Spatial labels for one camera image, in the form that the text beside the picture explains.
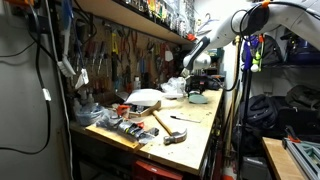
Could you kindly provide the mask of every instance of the backpack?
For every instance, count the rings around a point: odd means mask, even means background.
[[[244,117],[245,103],[240,104],[240,118]],[[264,94],[252,96],[248,102],[246,122],[258,129],[271,129],[278,116],[277,107],[272,98]]]
[[[289,90],[285,100],[292,107],[320,110],[320,91],[304,85],[297,85]]]
[[[256,36],[251,42],[254,44],[254,42],[258,41],[258,36]],[[283,57],[281,55],[281,50],[280,47],[277,43],[277,41],[269,36],[269,35],[264,35],[264,44],[263,43],[258,43],[258,45],[254,48],[257,52],[262,52],[262,65],[271,65],[271,64],[276,64],[279,62],[283,62]],[[245,48],[242,51],[242,61],[245,62],[247,58],[247,52]]]

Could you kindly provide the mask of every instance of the hammer head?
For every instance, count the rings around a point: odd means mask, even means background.
[[[173,132],[171,136],[165,136],[163,138],[163,143],[169,145],[171,143],[183,142],[187,139],[187,129],[183,132]]]

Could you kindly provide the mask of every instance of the hammer handle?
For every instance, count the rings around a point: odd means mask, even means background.
[[[152,114],[154,115],[154,117],[156,117],[156,119],[158,120],[158,122],[162,125],[162,127],[164,127],[164,129],[166,129],[166,131],[169,133],[169,135],[172,135],[172,130],[166,125],[164,124],[164,122],[161,120],[160,116],[159,116],[159,111],[154,110],[152,112]]]

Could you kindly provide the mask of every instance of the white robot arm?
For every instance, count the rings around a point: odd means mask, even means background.
[[[223,47],[236,35],[251,35],[268,32],[279,25],[311,43],[320,50],[320,2],[319,0],[272,1],[267,7],[262,3],[250,4],[219,22],[204,36],[183,60],[187,70],[203,69],[210,65],[208,49]]]

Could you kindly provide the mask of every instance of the hammer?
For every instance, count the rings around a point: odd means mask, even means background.
[[[165,136],[163,138],[163,143],[165,145],[169,145],[171,143],[179,143],[179,142],[183,142],[184,140],[187,139],[187,129],[183,132],[172,132],[172,130],[166,125],[164,124],[164,122],[161,120],[160,116],[159,116],[159,112],[157,110],[154,110],[152,112],[152,114],[154,115],[154,117],[158,120],[158,122],[162,125],[162,127],[169,133],[170,136]]]

